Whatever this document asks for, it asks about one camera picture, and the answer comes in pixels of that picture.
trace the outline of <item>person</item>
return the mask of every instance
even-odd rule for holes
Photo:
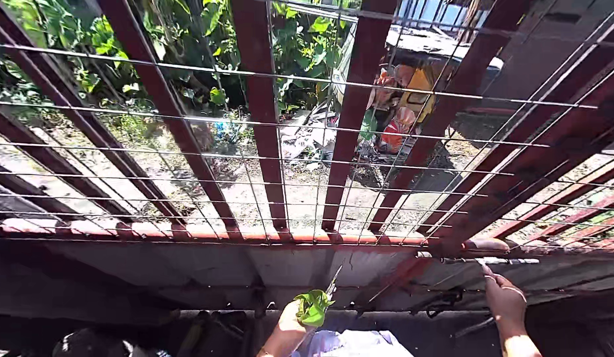
[[[525,329],[525,294],[505,277],[494,274],[486,265],[483,265],[483,275],[486,280],[485,296],[499,330],[503,356],[541,357]],[[313,328],[298,322],[298,303],[296,300],[285,307],[257,357],[288,357],[303,343]],[[396,340],[388,342],[401,346]],[[366,351],[366,356],[373,355],[368,352],[369,349]]]

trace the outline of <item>debris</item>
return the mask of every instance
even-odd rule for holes
[[[296,134],[296,132],[301,128],[299,125],[305,125],[307,119],[309,119],[309,114],[311,112],[309,110],[298,110],[293,118],[287,120],[283,124],[285,125],[295,125],[295,126],[283,126],[280,130],[280,136],[287,135],[291,137]]]
[[[407,134],[410,127],[415,124],[417,117],[413,110],[407,107],[400,107],[397,114],[390,120],[390,123],[384,129],[386,135],[382,135],[382,141],[380,148],[388,152],[399,152],[401,147],[402,138],[401,135],[388,135],[391,134]]]
[[[313,171],[320,166],[320,163],[310,163],[305,166],[305,168],[309,171]]]

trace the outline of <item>green leaf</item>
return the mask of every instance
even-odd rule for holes
[[[279,4],[276,1],[273,1],[271,4],[279,15],[284,15],[287,11],[287,5],[285,4]]]
[[[300,56],[297,59],[295,59],[296,63],[298,63],[298,65],[303,69],[303,70],[307,70],[309,69],[309,65],[311,64],[311,60],[309,60],[307,57],[304,56]]]
[[[317,32],[319,34],[325,33],[329,25],[331,24],[331,19],[325,19],[322,16],[318,16],[315,21],[309,27],[309,32]]]
[[[311,66],[319,65],[320,62],[322,62],[322,60],[325,59],[326,55],[327,55],[327,51],[325,51],[325,47],[322,45],[317,45],[314,50]]]
[[[181,94],[183,94],[184,97],[194,99],[194,91],[190,88],[181,88]]]
[[[124,85],[123,87],[121,87],[121,91],[126,93],[129,90],[139,90],[139,84],[138,83],[133,83],[131,85]]]
[[[175,0],[175,2],[176,2],[177,4],[179,4],[179,6],[181,6],[181,7],[184,9],[184,11],[190,15],[190,9],[189,9],[189,8],[188,8],[188,6],[187,6],[187,5],[186,5],[186,4],[183,2],[183,0]]]
[[[163,57],[166,55],[166,47],[164,47],[158,39],[153,39],[152,45],[154,46],[154,51],[157,53],[159,60],[163,60]]]
[[[295,10],[292,10],[292,9],[289,9],[289,8],[288,8],[288,9],[287,9],[287,12],[285,13],[285,18],[286,18],[286,19],[292,19],[292,18],[294,18],[294,17],[295,17],[297,14],[298,14],[298,12],[297,12],[297,11],[295,11]]]
[[[219,6],[216,1],[209,1],[201,13],[201,20],[205,25],[205,35],[209,36],[219,24],[219,19],[223,14],[223,7]]]
[[[369,109],[364,113],[364,119],[362,119],[362,127],[359,129],[359,134],[364,140],[369,140],[373,136],[375,129],[377,128],[377,120],[373,115],[373,110]]]
[[[225,104],[225,93],[221,92],[217,87],[213,87],[210,91],[210,101],[216,105]]]
[[[306,294],[294,297],[299,300],[300,306],[296,313],[298,322],[303,325],[320,327],[325,322],[325,311],[335,301],[329,301],[327,294],[322,290],[311,290]]]

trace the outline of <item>leafy plant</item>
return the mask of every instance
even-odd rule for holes
[[[348,28],[342,21],[299,13],[272,3],[272,47],[279,74],[327,78],[339,64]],[[312,81],[279,78],[278,108],[312,107],[326,97],[327,86]]]
[[[342,0],[353,7],[359,0]],[[81,0],[3,0],[35,45],[76,52],[89,52],[128,59],[105,16],[97,14]],[[229,0],[132,0],[141,14],[146,34],[158,60],[234,70],[240,55]],[[297,12],[286,4],[272,3],[272,51],[279,74],[327,78],[340,59],[341,45],[348,33],[344,21]],[[146,99],[147,93],[134,66],[127,61],[102,61],[82,57],[56,56],[61,69],[74,77],[81,96],[98,105],[126,106],[129,100]],[[222,76],[205,71],[168,69],[165,77],[181,94],[184,103],[195,110],[221,111],[244,106],[245,87],[240,76]],[[21,90],[13,84],[17,67],[0,53],[0,92],[38,93],[28,83]],[[279,79],[278,107],[290,112],[322,101],[327,86],[311,81]]]

